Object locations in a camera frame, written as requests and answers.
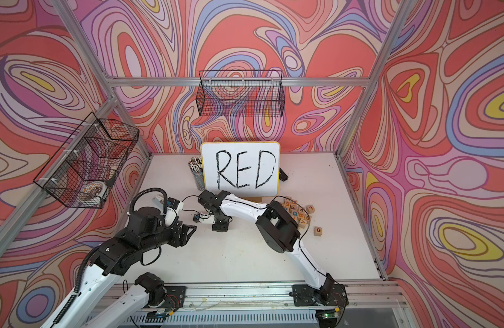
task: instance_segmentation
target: white table surface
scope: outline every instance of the white table surface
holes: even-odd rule
[[[187,165],[191,157],[154,156],[141,190],[160,187],[168,197],[178,200],[200,194]],[[323,270],[336,280],[379,279],[334,155],[282,154],[280,166],[289,178],[280,181],[279,194],[294,198],[302,206],[312,204],[315,207],[309,231],[302,241]],[[143,195],[136,209],[155,206],[152,198],[156,194]],[[196,197],[185,200],[184,208],[206,213]],[[235,218],[228,232],[217,233],[212,231],[211,225],[196,224],[193,215],[194,212],[179,213],[183,223],[197,226],[186,246],[164,245],[155,263],[132,265],[124,279],[133,283],[139,275],[149,271],[169,283],[303,280],[303,275],[286,255],[276,253],[265,243],[254,224]],[[314,226],[323,228],[321,237],[313,235]],[[144,262],[152,261],[157,253],[158,250],[146,252]]]

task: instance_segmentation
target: black cable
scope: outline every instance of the black cable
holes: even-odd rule
[[[336,321],[336,325],[335,325],[335,327],[337,327],[337,326],[340,324],[341,319],[343,318],[343,315],[344,315],[344,314],[345,314],[345,307],[343,307],[343,311],[341,312],[341,316],[340,316],[340,318],[338,319],[338,321]]]
[[[182,210],[189,211],[189,212],[196,212],[197,214],[201,215],[201,213],[199,213],[195,209],[182,209]]]
[[[190,198],[190,197],[199,197],[199,195],[190,195],[190,196],[186,196],[185,198],[183,198],[183,200],[181,201],[185,201],[187,198]]]
[[[125,293],[126,291],[124,291],[124,283],[126,282],[126,291],[128,291],[128,280],[124,279],[123,282],[122,282],[122,292]],[[136,324],[136,322],[133,320],[132,316],[130,316],[130,320],[133,322],[134,326],[136,326],[137,328],[141,328],[141,326],[139,326],[138,324]]]
[[[145,267],[145,266],[149,266],[149,265],[151,265],[152,263],[156,262],[156,261],[157,261],[157,259],[159,259],[159,257],[161,256],[161,252],[162,252],[162,250],[161,250],[161,246],[159,246],[159,254],[157,254],[157,258],[155,258],[152,262],[147,263],[147,264],[144,264],[144,263],[143,263],[143,254],[141,254],[141,260],[139,261],[139,263],[140,263],[142,266],[144,266],[144,267]]]
[[[299,207],[301,207],[303,209],[303,211],[305,211],[305,213],[308,215],[308,217],[310,217],[310,214],[307,212],[307,210],[305,209],[305,207],[299,205],[297,202],[291,200],[290,198],[288,197],[284,197],[284,196],[276,196],[274,197],[273,200],[275,200],[277,197],[281,197],[281,198],[284,198],[286,200],[290,200],[292,201],[294,204],[298,205]],[[307,232],[309,231],[309,228],[310,228],[310,224],[307,225],[307,229],[305,230],[305,232],[303,233],[303,235],[299,238],[298,240],[298,247],[301,249],[301,240],[303,239],[303,237],[307,234]],[[307,255],[305,254],[305,252],[301,252],[303,254],[303,256],[305,256],[305,259],[307,259],[307,261],[310,263],[310,265],[314,268],[314,270],[316,272],[318,272],[319,274],[321,274],[322,276],[324,276],[325,278],[327,278],[327,275],[324,274],[323,272],[319,271],[318,269],[316,269],[316,267],[314,266],[314,264],[309,260],[309,258],[307,257]],[[336,284],[338,284],[339,286],[341,286],[341,284],[339,282],[337,282],[335,279],[332,279]]]
[[[128,209],[129,213],[133,212],[133,209],[136,205],[137,200],[144,194],[151,193],[151,192],[160,192],[163,194],[163,213],[166,213],[166,209],[168,208],[168,196],[166,195],[166,191],[164,191],[161,188],[148,188],[143,190],[142,192],[139,192],[130,202],[130,207]]]
[[[256,207],[256,206],[252,206],[252,205],[247,204],[247,203],[243,203],[242,201],[239,201],[239,200],[229,200],[228,198],[225,198],[224,200],[233,201],[234,203],[240,203],[240,204],[248,205],[248,206],[250,206],[252,208],[255,208],[255,209],[265,209],[265,208],[268,207],[268,206],[267,207]]]
[[[74,286],[74,293],[70,296],[66,304],[63,306],[59,314],[55,317],[54,324],[59,323],[59,321],[64,317],[66,314],[66,311],[72,306],[74,300],[77,298],[79,295],[79,292],[81,291],[81,282],[83,281],[83,274],[85,273],[86,266],[88,265],[88,261],[90,260],[91,256],[93,253],[95,253],[99,249],[99,246],[95,246],[94,248],[91,249],[88,254],[86,254],[85,258],[81,262],[81,265],[79,266],[79,270],[77,271],[77,277],[75,278],[75,286]]]

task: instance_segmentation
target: swirly pattern backdrop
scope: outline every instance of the swirly pattern backdrop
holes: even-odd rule
[[[199,152],[207,141],[278,141],[282,151],[334,151],[360,87],[303,87],[282,118],[199,116],[195,88],[119,87],[117,93],[153,153]]]
[[[281,69],[286,77],[366,77],[398,2],[84,0],[74,13],[106,72],[195,77],[199,70]],[[285,88],[283,118],[200,118],[196,88],[118,88],[152,152],[206,141],[279,141],[334,151],[361,89]]]
[[[51,1],[0,1],[0,225],[104,101]],[[55,309],[85,254],[116,230],[143,163],[134,148],[103,209],[46,198],[0,259],[0,328],[39,327]]]
[[[112,76],[194,77],[209,67],[244,66],[324,77],[353,68],[368,76],[397,6],[395,0],[80,0],[74,13]],[[297,98],[299,88],[292,92]]]
[[[421,327],[504,327],[504,1],[416,4],[342,153]]]

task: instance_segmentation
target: black wire basket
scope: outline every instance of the black wire basket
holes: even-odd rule
[[[102,208],[138,139],[135,127],[95,118],[55,172],[34,182],[66,207]]]
[[[196,103],[200,116],[283,117],[280,70],[204,70]]]

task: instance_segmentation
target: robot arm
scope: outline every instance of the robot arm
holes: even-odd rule
[[[149,192],[161,192],[170,206],[160,209],[142,207],[134,210],[139,197]],[[43,328],[78,328],[106,292],[141,261],[143,253],[168,244],[185,246],[196,226],[178,221],[181,202],[167,198],[163,189],[151,188],[137,194],[130,203],[128,225],[113,238],[94,248],[83,260],[76,279],[76,287],[43,324]],[[164,282],[147,272],[136,280],[128,292],[101,312],[86,327],[117,327],[135,311],[146,305],[159,306],[166,296]]]
[[[268,246],[278,253],[286,253],[303,273],[307,285],[315,290],[316,298],[321,304],[327,303],[334,279],[329,273],[322,273],[325,271],[300,240],[298,225],[280,203],[273,200],[270,204],[258,204],[226,191],[217,195],[203,191],[198,202],[214,216],[214,231],[227,231],[231,217],[255,223]]]

